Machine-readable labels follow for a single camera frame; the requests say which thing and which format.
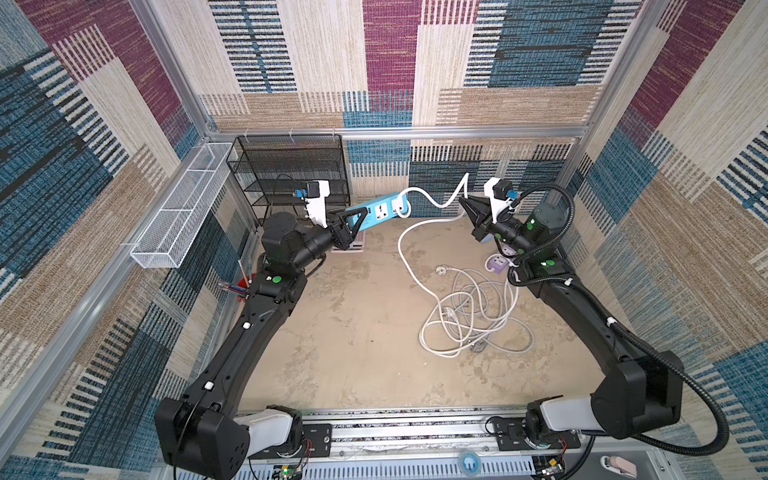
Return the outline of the teal power strip with cord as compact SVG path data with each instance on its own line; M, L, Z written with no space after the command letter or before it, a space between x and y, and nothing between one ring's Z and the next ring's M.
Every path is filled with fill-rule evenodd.
M389 193L384 196L377 197L373 200L365 201L359 205L355 205L353 207L364 206L369 208L368 217L366 218L363 224L363 229L360 232L380 226L381 224L389 220L397 220L397 219L402 220L402 219L409 218L412 215L412 211L413 211L413 207L409 203L409 200L407 197L409 193L421 195L432 206L436 207L439 210L444 210L456 204L461 197L464 197L464 198L468 197L468 192L469 192L468 185L469 185L469 174L465 173L462 176L456 188L454 189L454 191L442 203L435 200L425 189L421 187L407 187L400 192ZM433 219L427 219L427 220L417 222L415 224L408 226L400 234L397 240L397 260L401 262L402 267L405 269L406 273L409 275L411 283L416 287L418 287L422 292L430 296L436 302L436 305L438 308L441 307L443 300L440 299L432 290L427 288L419 280L416 274L413 272L403 252L402 241L404 240L405 236L409 232L413 231L416 228L426 226L429 224L455 222L461 219L462 216L463 216L463 213L460 213L456 217L433 218Z

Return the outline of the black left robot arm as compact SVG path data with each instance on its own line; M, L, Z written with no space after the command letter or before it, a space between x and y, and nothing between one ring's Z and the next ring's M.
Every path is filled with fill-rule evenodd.
M237 420L245 387L270 340L292 314L308 280L332 248L346 250L368 215L365 207L333 212L325 225L302 226L288 212L264 223L263 253L236 325L179 399L163 399L155 425L164 461L212 479L231 479L250 456L302 443L299 412L272 406Z

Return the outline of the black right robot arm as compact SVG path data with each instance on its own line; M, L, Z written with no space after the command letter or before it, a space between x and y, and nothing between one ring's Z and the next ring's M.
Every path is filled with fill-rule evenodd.
M570 211L543 205L520 221L511 213L494 214L487 198L469 196L459 203L476 239L491 237L513 250L513 261L522 270L511 277L566 322L604 375L589 395L529 403L524 423L527 439L533 444L550 443L570 430L625 439L677 423L682 379L615 332L604 306L587 292L558 245L549 242L564 229Z

